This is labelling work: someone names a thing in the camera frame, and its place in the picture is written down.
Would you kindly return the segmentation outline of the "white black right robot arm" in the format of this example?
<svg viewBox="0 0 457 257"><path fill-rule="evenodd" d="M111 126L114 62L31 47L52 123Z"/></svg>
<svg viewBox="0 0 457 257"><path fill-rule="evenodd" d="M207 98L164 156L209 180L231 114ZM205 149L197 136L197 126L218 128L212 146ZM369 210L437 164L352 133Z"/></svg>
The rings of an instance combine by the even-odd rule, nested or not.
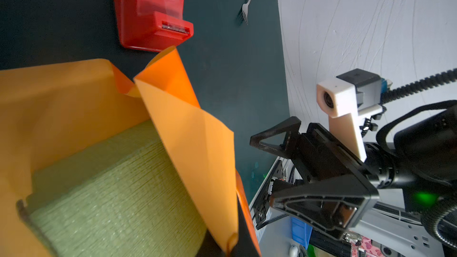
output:
<svg viewBox="0 0 457 257"><path fill-rule="evenodd" d="M328 115L300 132L290 117L253 135L277 157L251 203L257 230L295 218L325 238L371 239L384 256L441 256L457 247L457 103L423 105L377 127L386 104L455 82L456 70L391 89L354 69L317 85Z"/></svg>

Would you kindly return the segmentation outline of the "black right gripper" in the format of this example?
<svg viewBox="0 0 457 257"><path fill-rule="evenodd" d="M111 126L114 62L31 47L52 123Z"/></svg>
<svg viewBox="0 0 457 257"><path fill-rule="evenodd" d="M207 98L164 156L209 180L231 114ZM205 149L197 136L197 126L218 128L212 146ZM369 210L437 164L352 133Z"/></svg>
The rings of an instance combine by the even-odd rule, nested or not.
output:
<svg viewBox="0 0 457 257"><path fill-rule="evenodd" d="M290 117L250 138L261 151L303 165L313 183L295 186L275 180L270 207L295 217L334 240L355 228L379 200L379 189L394 185L396 167L373 143L362 162L319 123L300 134L301 120Z"/></svg>

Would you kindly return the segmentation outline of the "green gift box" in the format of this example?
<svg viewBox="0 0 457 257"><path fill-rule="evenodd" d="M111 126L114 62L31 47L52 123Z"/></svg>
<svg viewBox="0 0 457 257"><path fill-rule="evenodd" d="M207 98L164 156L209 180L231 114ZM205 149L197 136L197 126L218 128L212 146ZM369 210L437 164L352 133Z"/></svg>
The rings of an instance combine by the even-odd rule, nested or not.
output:
<svg viewBox="0 0 457 257"><path fill-rule="evenodd" d="M54 257L193 257L207 228L151 121L39 170L18 201Z"/></svg>

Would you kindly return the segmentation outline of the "orange wrapping paper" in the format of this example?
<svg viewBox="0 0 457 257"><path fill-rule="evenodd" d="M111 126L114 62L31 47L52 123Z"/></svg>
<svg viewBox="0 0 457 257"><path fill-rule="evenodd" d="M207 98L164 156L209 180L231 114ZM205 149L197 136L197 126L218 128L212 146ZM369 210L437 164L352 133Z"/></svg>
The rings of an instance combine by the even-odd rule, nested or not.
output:
<svg viewBox="0 0 457 257"><path fill-rule="evenodd" d="M175 47L134 79L106 59L1 71L1 255L53 257L17 211L35 172L146 121L206 225L194 257L259 257L234 134L200 107Z"/></svg>

